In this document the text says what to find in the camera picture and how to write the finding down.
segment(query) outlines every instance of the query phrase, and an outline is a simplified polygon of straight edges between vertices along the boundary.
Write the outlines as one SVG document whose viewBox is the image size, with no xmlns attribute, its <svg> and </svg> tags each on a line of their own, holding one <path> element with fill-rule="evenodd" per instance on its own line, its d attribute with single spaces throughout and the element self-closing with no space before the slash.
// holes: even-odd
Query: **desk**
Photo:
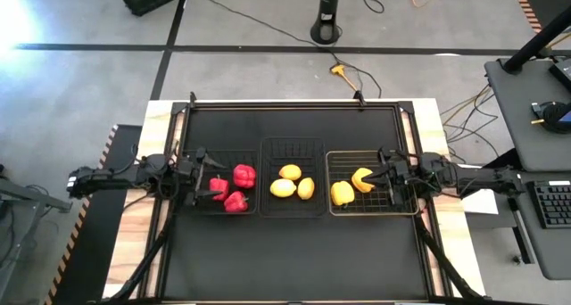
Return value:
<svg viewBox="0 0 571 305">
<path fill-rule="evenodd" d="M 448 147 L 435 99 L 414 99 L 413 103 L 422 149 L 425 152 L 437 152 L 447 155 Z M 139 156 L 163 152 L 170 123 L 172 104 L 173 101 L 153 101 L 149 103 L 139 142 Z M 415 152 L 408 116 L 406 116 L 406 119 L 403 116 L 403 121 L 407 146 L 410 151 Z M 182 115 L 178 117 L 176 122 L 175 139 L 180 137 L 181 128 Z M 132 202 L 144 194 L 140 190 L 129 190 L 125 203 Z M 468 231 L 468 223 L 460 201 L 446 196 L 439 196 L 434 199 L 434 203 L 444 252 L 470 286 L 478 293 L 484 294 L 484 286 Z M 167 202 L 164 202 L 163 208 L 161 208 L 162 219 L 160 219 L 160 224 L 161 220 L 164 220 L 166 213 L 166 208 L 164 207 L 166 204 Z M 153 206 L 153 199 L 143 200 L 129 208 L 122 215 L 112 262 L 103 292 L 104 297 L 115 294 L 143 258 L 146 238 L 149 235 Z M 154 287 L 157 284 L 156 277 L 159 258 L 160 255 L 153 263 L 147 282 L 147 291 L 149 291 L 150 295 L 153 294 Z M 440 270 L 434 257 L 430 257 L 430 265 L 436 293 L 443 294 Z"/>
</svg>

